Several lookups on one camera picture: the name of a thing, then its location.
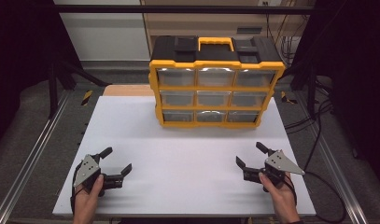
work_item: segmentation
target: white table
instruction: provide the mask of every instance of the white table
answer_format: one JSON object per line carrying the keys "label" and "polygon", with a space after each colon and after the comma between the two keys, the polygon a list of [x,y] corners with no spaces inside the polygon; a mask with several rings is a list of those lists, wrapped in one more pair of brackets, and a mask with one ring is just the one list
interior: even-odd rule
{"label": "white table", "polygon": [[[96,213],[109,217],[257,217],[274,213],[262,185],[243,180],[235,157],[261,168],[266,155],[262,142],[283,149],[295,161],[274,99],[257,129],[163,128],[154,113],[153,96],[102,96],[64,182],[54,215],[72,216],[70,196],[75,167],[86,154],[106,147],[113,152],[100,161],[102,173],[133,170],[122,189],[109,189]],[[298,212],[314,215],[315,208],[300,175],[292,175]]]}

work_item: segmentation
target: metal frame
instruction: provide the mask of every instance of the metal frame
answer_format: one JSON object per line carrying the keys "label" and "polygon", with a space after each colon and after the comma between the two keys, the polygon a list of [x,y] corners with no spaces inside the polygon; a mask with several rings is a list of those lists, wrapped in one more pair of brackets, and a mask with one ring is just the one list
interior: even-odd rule
{"label": "metal frame", "polygon": [[35,5],[35,8],[56,11],[59,13],[191,13],[313,15],[332,12],[332,10],[328,8],[316,7]]}
{"label": "metal frame", "polygon": [[[314,15],[334,12],[328,8],[315,7],[218,7],[218,6],[106,6],[106,5],[33,5],[38,10],[49,10],[58,13],[192,13],[192,14],[286,14],[286,15]],[[28,181],[35,165],[47,144],[49,137],[58,122],[70,93],[63,95],[57,113],[46,124],[35,146],[22,166],[14,184],[6,198],[0,204],[0,223],[6,223],[12,209],[19,199],[26,182]],[[302,95],[298,95],[299,102],[306,113],[305,101]],[[313,134],[317,134],[318,127],[312,125]],[[345,176],[331,154],[328,144],[323,136],[320,136],[319,146],[324,162],[345,201],[346,210],[353,223],[368,223],[359,203],[348,185]]]}
{"label": "metal frame", "polygon": [[7,193],[4,200],[0,203],[0,224],[6,223],[8,221],[9,215],[11,214],[16,202],[21,196],[21,192],[26,186],[27,181],[35,169],[35,166],[40,158],[49,138],[58,123],[65,106],[67,105],[67,100],[71,96],[72,91],[63,91],[63,95],[59,102],[59,107],[53,118],[49,119],[44,127],[44,130],[39,135],[35,145],[33,146],[30,155],[27,157],[26,162],[21,168],[18,176],[16,177],[14,183],[12,184],[9,192]]}

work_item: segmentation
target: gray floor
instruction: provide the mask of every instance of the gray floor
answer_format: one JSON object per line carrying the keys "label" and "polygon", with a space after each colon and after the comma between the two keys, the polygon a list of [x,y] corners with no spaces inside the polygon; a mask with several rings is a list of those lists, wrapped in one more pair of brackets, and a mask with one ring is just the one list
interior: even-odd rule
{"label": "gray floor", "polygon": [[[132,71],[110,69],[91,70],[104,81],[114,83],[146,83],[147,69],[135,68]],[[103,93],[103,88],[87,83],[77,78],[79,84],[75,91],[70,91],[70,98],[62,118],[55,127],[21,197],[18,199],[11,219],[42,219],[42,223],[51,220],[67,220],[56,217],[51,212],[57,200],[57,193],[66,178],[67,172],[77,153],[86,123],[97,102],[97,97]],[[93,90],[87,105],[80,105],[86,91]],[[287,92],[290,100],[296,100],[293,92]],[[326,97],[317,95],[322,102]],[[298,104],[282,103],[280,92],[275,95],[277,106],[285,124],[301,120],[305,117]],[[12,121],[5,137],[0,142],[0,202],[5,198],[10,186],[25,163],[32,147],[47,122],[49,113],[49,96],[47,82],[41,82],[21,95],[21,108]],[[368,162],[352,157],[351,146],[336,117],[331,113],[322,116],[322,131],[334,156],[339,161],[343,172],[354,191],[364,214],[370,223],[380,223],[380,184],[374,176]],[[310,128],[289,134],[289,141],[301,167],[308,157],[314,143]],[[331,177],[317,151],[312,159],[309,171],[313,171],[330,183]],[[320,181],[312,176],[305,177],[312,201],[317,213],[328,219],[337,219],[343,210],[336,196]],[[307,222],[324,223],[316,217],[305,217]],[[255,223],[270,223],[270,218],[258,218]]]}

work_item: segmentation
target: hand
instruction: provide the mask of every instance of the hand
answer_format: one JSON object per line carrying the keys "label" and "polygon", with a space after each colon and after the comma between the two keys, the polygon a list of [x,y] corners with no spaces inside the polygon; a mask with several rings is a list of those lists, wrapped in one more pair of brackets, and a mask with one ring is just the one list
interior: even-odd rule
{"label": "hand", "polygon": [[74,214],[74,224],[93,223],[94,213],[96,211],[99,192],[103,187],[103,175],[99,175],[93,184],[91,193],[88,193],[84,186],[79,185],[76,188],[76,213]]}
{"label": "hand", "polygon": [[[286,182],[290,183],[288,180],[289,173],[286,173],[286,175],[288,176],[285,177]],[[280,223],[300,221],[294,202],[294,195],[289,187],[283,183],[280,183],[280,185],[275,187],[271,180],[261,172],[260,181],[271,194],[272,201],[274,203],[274,213],[277,215]]]}

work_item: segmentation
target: black cable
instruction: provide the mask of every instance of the black cable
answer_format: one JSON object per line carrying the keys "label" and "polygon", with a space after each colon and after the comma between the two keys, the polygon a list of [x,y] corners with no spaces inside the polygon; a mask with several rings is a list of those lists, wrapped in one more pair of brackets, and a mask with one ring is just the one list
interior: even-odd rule
{"label": "black cable", "polygon": [[[76,170],[74,171],[74,174],[73,174],[73,185],[74,185],[74,182],[76,181],[76,175],[78,173],[78,170],[79,170],[79,167],[81,167],[81,163],[79,163],[79,165],[76,167]],[[70,205],[71,205],[71,211],[73,212],[73,215],[75,213],[75,210],[76,210],[76,189],[74,188],[74,186],[72,185],[71,187],[71,197],[70,197]]]}
{"label": "black cable", "polygon": [[316,177],[317,179],[319,179],[321,182],[323,182],[324,184],[326,184],[331,190],[332,190],[332,192],[338,197],[338,199],[339,199],[339,201],[341,202],[341,205],[342,205],[342,207],[344,208],[343,210],[343,213],[342,213],[342,216],[340,217],[340,219],[338,219],[338,220],[327,220],[326,218],[324,218],[324,217],[321,217],[321,216],[319,216],[318,214],[316,214],[316,217],[317,218],[319,218],[320,220],[322,220],[322,221],[325,221],[325,222],[328,222],[328,223],[333,223],[333,224],[335,224],[335,223],[342,223],[344,220],[345,220],[345,218],[346,218],[346,211],[345,211],[345,202],[344,202],[344,200],[342,199],[342,197],[339,195],[339,193],[338,193],[338,191],[337,190],[335,190],[333,187],[332,187],[332,185],[331,184],[329,184],[329,182],[327,182],[326,180],[324,180],[321,176],[319,176],[319,175],[317,175],[317,174],[315,174],[315,173],[312,173],[312,172],[306,172],[306,174],[307,175],[312,175],[312,176],[314,176],[314,177]]}
{"label": "black cable", "polygon": [[266,37],[268,37],[268,32],[271,35],[272,41],[274,41],[274,36],[272,35],[271,27],[269,26],[269,14],[266,14]]}
{"label": "black cable", "polygon": [[325,85],[323,85],[323,83],[321,83],[319,80],[316,79],[316,84],[319,88],[325,90],[326,92],[328,92],[329,94],[332,92],[332,88],[330,87],[326,87]]}
{"label": "black cable", "polygon": [[305,24],[305,22],[308,21],[308,18],[305,15],[302,15],[302,17],[303,17],[303,23],[301,23],[301,25],[299,27],[297,27],[297,29],[295,30],[295,32],[294,32],[294,34],[292,36],[295,36],[297,34],[297,32],[300,30],[300,28],[303,27],[303,25]]}
{"label": "black cable", "polygon": [[300,132],[300,131],[304,130],[305,128],[311,126],[311,125],[314,124],[314,123],[315,123],[315,121],[312,121],[312,123],[309,123],[309,124],[307,124],[306,126],[303,126],[301,129],[296,130],[296,131],[292,131],[291,133],[287,133],[287,134],[292,134],[292,133]]}
{"label": "black cable", "polygon": [[291,186],[295,189],[294,183],[292,183],[291,178],[288,175],[285,175],[285,176],[288,178],[289,183],[291,184]]}
{"label": "black cable", "polygon": [[303,66],[305,64],[305,68],[307,67],[306,65],[309,64],[309,62],[312,61],[313,57],[314,57],[314,54],[316,53],[316,50],[315,50],[315,47],[317,45],[319,45],[319,41],[320,39],[322,39],[327,31],[327,29],[331,26],[332,22],[335,20],[335,18],[338,16],[338,14],[341,12],[342,8],[344,8],[344,5],[346,4],[347,0],[345,0],[341,5],[340,7],[338,8],[338,10],[336,11],[336,13],[334,14],[334,16],[331,18],[331,20],[329,20],[327,22],[327,24],[323,27],[323,30],[319,33],[319,35],[315,38],[315,41],[313,41],[312,45],[308,48],[308,51],[305,52],[305,54],[303,55],[303,59],[300,60],[298,63],[296,63],[293,67],[290,67],[289,70],[287,70],[287,72],[285,72],[283,74],[282,77],[280,77],[279,79],[283,78],[283,77],[286,77],[290,74],[292,74],[292,71],[296,68],[299,68],[301,66]]}
{"label": "black cable", "polygon": [[84,190],[85,188],[82,188],[81,190],[79,190],[75,195],[74,195],[74,197],[76,198],[77,197],[77,195],[82,191],[82,190]]}
{"label": "black cable", "polygon": [[322,89],[322,88],[320,88],[317,84],[316,84],[316,91],[318,91],[318,92],[320,92],[320,94],[323,94],[323,95],[325,95],[325,96],[327,96],[327,97],[330,97],[330,94],[327,92],[327,93],[325,93],[324,91],[324,89],[322,89],[323,91],[321,91],[320,89]]}
{"label": "black cable", "polygon": [[288,37],[288,44],[287,44],[287,48],[288,48],[288,51],[287,51],[287,53],[288,53],[288,64],[289,64],[289,66],[291,66],[291,57],[290,57],[290,55],[291,55],[291,43],[292,43],[292,37],[290,36],[290,37]]}
{"label": "black cable", "polygon": [[274,45],[275,45],[275,46],[276,46],[277,40],[279,39],[280,32],[281,32],[282,29],[283,29],[283,24],[285,23],[287,17],[288,17],[288,15],[285,15],[285,18],[283,18],[283,21],[282,21],[282,23],[280,23],[279,28],[277,28],[277,37],[276,37],[276,41],[274,42]]}
{"label": "black cable", "polygon": [[320,115],[321,115],[321,107],[326,103],[328,102],[330,99],[327,99],[325,101],[323,101],[323,103],[321,103],[321,105],[318,107],[318,114],[317,114],[317,124],[318,124],[318,132],[317,132],[317,137],[316,137],[316,140],[315,140],[315,143],[313,144],[312,146],[312,149],[311,149],[311,153],[309,154],[309,157],[308,157],[308,160],[306,161],[306,164],[305,166],[303,167],[303,170],[306,171],[306,169],[308,168],[308,165],[309,165],[309,162],[311,161],[312,157],[313,157],[313,154],[315,153],[315,149],[316,149],[316,145],[317,145],[317,142],[318,142],[318,139],[320,138],[320,134],[321,134],[321,119],[320,119]]}
{"label": "black cable", "polygon": [[316,138],[316,140],[315,140],[315,143],[313,144],[313,146],[312,146],[312,149],[311,149],[311,153],[309,154],[309,157],[308,157],[308,160],[306,161],[306,164],[305,164],[305,166],[304,166],[304,168],[303,168],[303,170],[305,171],[305,173],[308,175],[312,175],[312,176],[314,176],[314,177],[316,177],[317,179],[319,179],[320,181],[322,181],[324,184],[326,184],[331,190],[332,190],[332,192],[335,194],[335,195],[337,195],[337,197],[339,198],[339,200],[340,200],[340,202],[341,202],[341,204],[342,204],[342,206],[343,206],[343,208],[344,208],[344,212],[343,212],[343,215],[340,217],[340,219],[339,220],[328,220],[328,219],[326,219],[326,218],[324,218],[324,217],[321,217],[321,216],[319,216],[318,214],[316,214],[316,217],[317,218],[319,218],[320,220],[322,220],[322,221],[325,221],[325,222],[328,222],[328,223],[332,223],[332,224],[335,224],[335,223],[341,223],[345,218],[346,218],[346,211],[345,211],[345,202],[344,202],[344,200],[342,199],[342,197],[339,195],[339,193],[326,181],[326,180],[324,180],[321,176],[319,176],[319,175],[316,175],[316,174],[314,174],[314,173],[312,173],[312,172],[307,172],[306,170],[307,170],[307,167],[308,167],[308,165],[309,165],[309,162],[310,162],[310,160],[312,159],[312,157],[313,157],[313,154],[314,154],[314,152],[315,152],[315,150],[316,150],[316,145],[317,145],[317,142],[318,142],[318,139],[319,139],[319,137],[320,137],[320,134],[321,134],[321,110],[322,110],[322,106],[325,104],[325,103],[327,103],[328,101],[329,101],[330,99],[327,99],[327,100],[325,100],[325,101],[323,101],[323,103],[321,103],[321,105],[318,107],[318,112],[317,112],[317,123],[318,123],[318,133],[317,133],[317,138]]}
{"label": "black cable", "polygon": [[292,195],[294,196],[295,205],[297,206],[297,193],[295,192],[294,187],[292,187],[286,180],[283,180],[282,182],[283,182],[283,184],[285,184],[291,190]]}
{"label": "black cable", "polygon": [[[328,108],[330,105],[331,105],[331,104],[328,104],[328,105],[326,105],[325,107],[321,108],[321,114],[324,114],[324,113],[330,111],[330,110],[331,110],[330,108],[327,109],[327,110],[325,110],[325,108]],[[290,123],[290,124],[288,124],[288,125],[285,125],[285,129],[287,130],[287,129],[292,129],[292,128],[295,128],[295,127],[301,126],[302,124],[304,124],[306,121],[308,121],[308,120],[310,120],[310,119],[312,119],[312,118],[310,118],[310,117],[306,117],[306,118],[304,118],[304,119],[302,119],[302,120],[300,120],[300,121],[297,121],[297,122],[294,122],[294,123]]]}

